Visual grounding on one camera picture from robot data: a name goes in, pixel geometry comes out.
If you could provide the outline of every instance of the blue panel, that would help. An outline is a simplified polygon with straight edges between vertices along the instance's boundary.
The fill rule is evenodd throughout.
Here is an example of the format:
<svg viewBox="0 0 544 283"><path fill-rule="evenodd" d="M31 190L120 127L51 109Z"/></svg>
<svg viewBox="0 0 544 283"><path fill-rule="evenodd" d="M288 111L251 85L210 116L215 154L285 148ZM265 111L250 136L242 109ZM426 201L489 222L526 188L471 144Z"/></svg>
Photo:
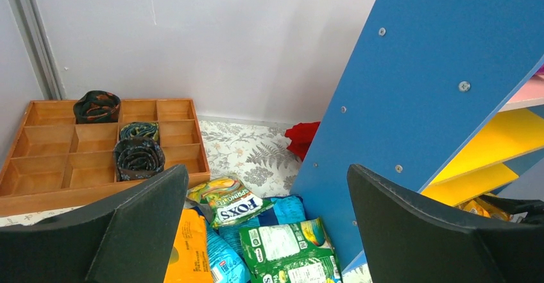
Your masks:
<svg viewBox="0 0 544 283"><path fill-rule="evenodd" d="M292 189L343 268L362 249L348 166L419 191L542 65L542 17L544 0L376 0Z"/></svg>
<svg viewBox="0 0 544 283"><path fill-rule="evenodd" d="M536 107L530 107L529 110L536 115L544 118L544 105L538 105Z"/></svg>
<svg viewBox="0 0 544 283"><path fill-rule="evenodd" d="M503 185L502 187L498 187L495 190L491 191L494 195L499 195L501 191L503 191L506 187L508 187L511 183L508 183L506 185Z"/></svg>
<svg viewBox="0 0 544 283"><path fill-rule="evenodd" d="M509 169L514 171L514 173L521 176L530 168L532 168L535 164L537 164L540 160L542 160L542 158L544 158L544 150L537 150L537 151L533 151L532 153L523 155L521 157L508 160L504 164Z"/></svg>

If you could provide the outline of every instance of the white wall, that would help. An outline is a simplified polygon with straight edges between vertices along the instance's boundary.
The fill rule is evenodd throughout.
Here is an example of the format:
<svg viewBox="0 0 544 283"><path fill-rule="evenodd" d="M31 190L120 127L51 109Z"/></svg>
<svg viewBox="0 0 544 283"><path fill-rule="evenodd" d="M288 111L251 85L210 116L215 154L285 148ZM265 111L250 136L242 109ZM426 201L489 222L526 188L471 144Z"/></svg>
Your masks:
<svg viewBox="0 0 544 283"><path fill-rule="evenodd" d="M31 100L44 99L8 0L0 0L0 160Z"/></svg>
<svg viewBox="0 0 544 283"><path fill-rule="evenodd" d="M192 97L206 116L297 123L323 116L374 0L37 3L68 98Z"/></svg>

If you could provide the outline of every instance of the fox's candy bag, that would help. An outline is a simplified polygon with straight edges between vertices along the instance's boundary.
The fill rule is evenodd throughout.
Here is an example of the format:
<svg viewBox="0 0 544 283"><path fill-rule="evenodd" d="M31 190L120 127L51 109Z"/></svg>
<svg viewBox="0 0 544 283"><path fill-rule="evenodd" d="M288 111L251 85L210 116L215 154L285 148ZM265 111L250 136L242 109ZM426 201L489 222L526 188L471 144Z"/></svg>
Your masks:
<svg viewBox="0 0 544 283"><path fill-rule="evenodd" d="M221 177L189 190L188 199L208 204L214 212L210 226L218 228L245 222L274 203L254 195L234 177Z"/></svg>
<svg viewBox="0 0 544 283"><path fill-rule="evenodd" d="M243 256L240 242L242 227L269 227L271 225L290 224L306 221L302 199L291 195L277 198L265 198L274 203L274 207L261 212L258 216L238 225L219 227L219 235L238 253Z"/></svg>

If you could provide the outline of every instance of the wooden tray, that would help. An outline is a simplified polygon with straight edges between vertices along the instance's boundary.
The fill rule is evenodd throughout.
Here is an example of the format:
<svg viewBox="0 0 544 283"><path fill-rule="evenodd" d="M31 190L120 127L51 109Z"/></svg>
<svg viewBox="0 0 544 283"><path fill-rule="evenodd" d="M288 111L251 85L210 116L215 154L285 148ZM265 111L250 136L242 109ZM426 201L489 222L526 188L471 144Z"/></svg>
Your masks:
<svg viewBox="0 0 544 283"><path fill-rule="evenodd" d="M119 122L107 124L76 124L75 103L28 105L0 173L0 216L85 205L142 182L115 176L113 148L133 121L158 122L165 169L185 164L189 187L210 179L191 99L121 100Z"/></svg>

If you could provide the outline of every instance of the rolled necktie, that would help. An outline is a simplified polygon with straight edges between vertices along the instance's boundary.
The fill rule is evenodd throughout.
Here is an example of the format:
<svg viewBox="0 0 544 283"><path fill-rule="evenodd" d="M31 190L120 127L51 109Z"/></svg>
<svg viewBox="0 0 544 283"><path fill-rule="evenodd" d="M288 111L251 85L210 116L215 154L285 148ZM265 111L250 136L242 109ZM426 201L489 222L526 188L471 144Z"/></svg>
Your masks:
<svg viewBox="0 0 544 283"><path fill-rule="evenodd" d="M121 100L111 92L92 90L74 105L78 124L114 123L119 119Z"/></svg>
<svg viewBox="0 0 544 283"><path fill-rule="evenodd" d="M129 137L149 137L159 143L158 123L134 122L122 127L119 132L119 140Z"/></svg>
<svg viewBox="0 0 544 283"><path fill-rule="evenodd" d="M149 137L129 137L114 148L115 172L120 182L150 178L164 170L164 153Z"/></svg>

